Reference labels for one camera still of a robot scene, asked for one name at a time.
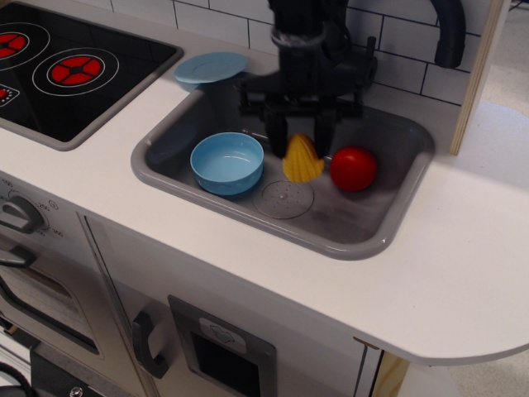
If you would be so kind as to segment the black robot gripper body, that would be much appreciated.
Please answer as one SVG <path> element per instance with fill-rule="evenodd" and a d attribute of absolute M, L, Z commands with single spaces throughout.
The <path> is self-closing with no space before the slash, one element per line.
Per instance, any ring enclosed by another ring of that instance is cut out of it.
<path fill-rule="evenodd" d="M 338 121 L 363 116 L 363 94 L 377 69 L 374 36 L 367 38 L 365 48 L 355 49 L 345 27 L 323 24 L 302 34 L 275 26 L 271 40 L 279 49 L 279 69 L 240 80 L 240 114 L 261 120 L 327 113 Z"/>

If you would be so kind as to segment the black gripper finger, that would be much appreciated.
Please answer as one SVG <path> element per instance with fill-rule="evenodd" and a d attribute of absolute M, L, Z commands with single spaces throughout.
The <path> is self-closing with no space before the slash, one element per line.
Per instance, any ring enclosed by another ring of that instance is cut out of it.
<path fill-rule="evenodd" d="M 324 109 L 315 116 L 314 144 L 318 158 L 326 156 L 336 129 L 336 111 Z"/>
<path fill-rule="evenodd" d="M 272 152 L 278 158 L 284 158 L 287 150 L 288 123 L 281 113 L 264 113 L 265 132 Z"/>

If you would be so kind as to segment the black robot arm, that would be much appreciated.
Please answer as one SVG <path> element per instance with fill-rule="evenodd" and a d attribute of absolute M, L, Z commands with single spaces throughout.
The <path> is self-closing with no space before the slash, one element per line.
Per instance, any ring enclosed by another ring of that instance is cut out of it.
<path fill-rule="evenodd" d="M 363 115 L 363 95 L 374 81 L 376 38 L 355 50 L 345 1 L 271 1 L 271 40 L 279 68 L 237 85 L 239 111 L 264 123 L 272 152 L 287 154 L 288 119 L 312 117 L 318 157 L 327 155 L 336 124 Z"/>

